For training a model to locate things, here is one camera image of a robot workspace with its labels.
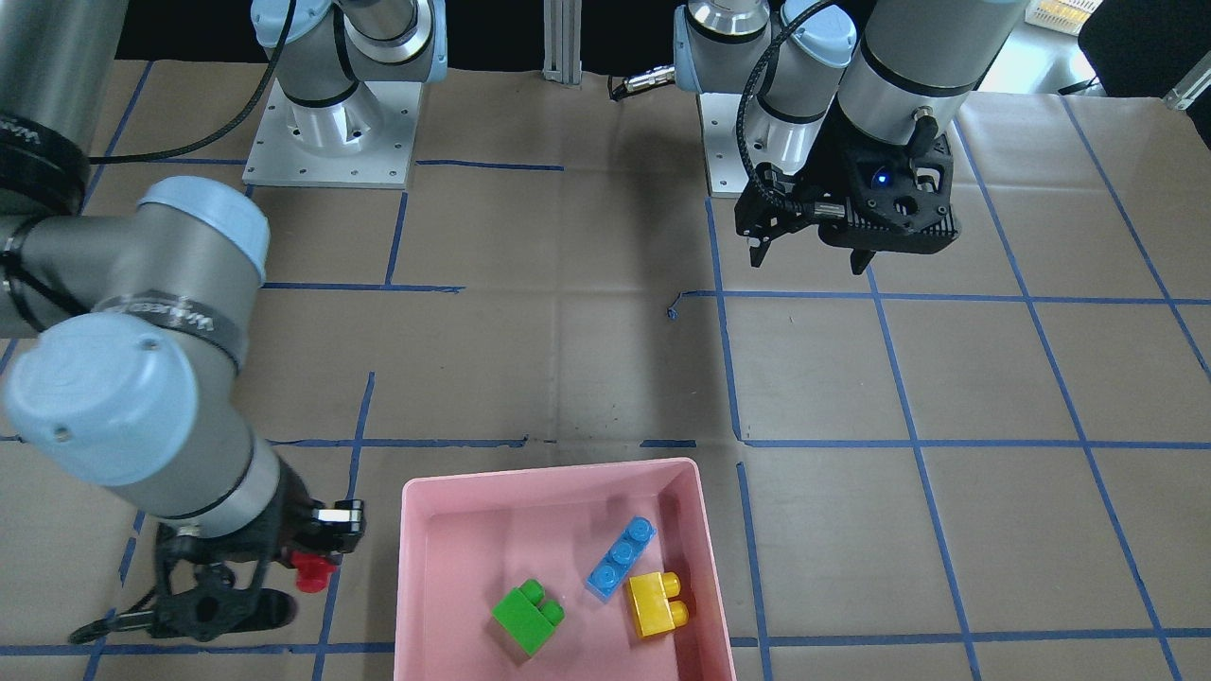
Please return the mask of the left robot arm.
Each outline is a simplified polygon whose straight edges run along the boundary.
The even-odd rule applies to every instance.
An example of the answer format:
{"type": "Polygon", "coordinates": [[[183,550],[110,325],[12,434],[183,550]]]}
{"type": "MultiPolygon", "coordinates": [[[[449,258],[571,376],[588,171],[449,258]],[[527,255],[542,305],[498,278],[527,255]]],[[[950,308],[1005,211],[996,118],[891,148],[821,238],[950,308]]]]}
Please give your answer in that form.
{"type": "Polygon", "coordinates": [[[808,228],[863,274],[883,252],[960,238],[947,128],[1025,17],[1025,1],[689,1],[675,13],[677,86],[735,95],[744,171],[734,227],[758,268],[808,228]]]}

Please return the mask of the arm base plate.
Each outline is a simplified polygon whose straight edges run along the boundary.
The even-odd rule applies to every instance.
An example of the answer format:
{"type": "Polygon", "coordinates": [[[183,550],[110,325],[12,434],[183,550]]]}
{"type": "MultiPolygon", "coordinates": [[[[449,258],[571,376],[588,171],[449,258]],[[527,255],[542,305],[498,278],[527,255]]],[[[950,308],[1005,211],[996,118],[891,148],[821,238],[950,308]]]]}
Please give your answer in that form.
{"type": "Polygon", "coordinates": [[[740,95],[698,95],[700,130],[710,198],[737,199],[747,174],[736,141],[740,95]]]}
{"type": "Polygon", "coordinates": [[[303,107],[272,84],[241,176],[247,185],[403,190],[421,82],[361,82],[346,101],[303,107]]]}

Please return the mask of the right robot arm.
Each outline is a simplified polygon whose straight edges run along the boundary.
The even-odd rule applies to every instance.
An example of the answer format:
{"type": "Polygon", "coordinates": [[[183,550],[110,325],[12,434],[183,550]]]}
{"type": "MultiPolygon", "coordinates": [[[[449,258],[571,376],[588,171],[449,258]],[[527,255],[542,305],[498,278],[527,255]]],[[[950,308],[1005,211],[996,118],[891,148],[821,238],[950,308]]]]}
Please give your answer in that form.
{"type": "Polygon", "coordinates": [[[88,154],[125,1],[2,4],[2,336],[17,435],[157,522],[155,582],[134,607],[70,634],[211,641],[294,620],[272,565],[317,593],[366,530],[362,500],[325,507],[234,410],[270,228],[241,191],[195,176],[151,185],[126,217],[81,214],[94,166],[150,164],[237,128],[276,80],[291,149],[339,168],[398,151],[371,82],[435,82],[441,1],[256,1],[269,61],[231,121],[189,144],[88,154]]]}

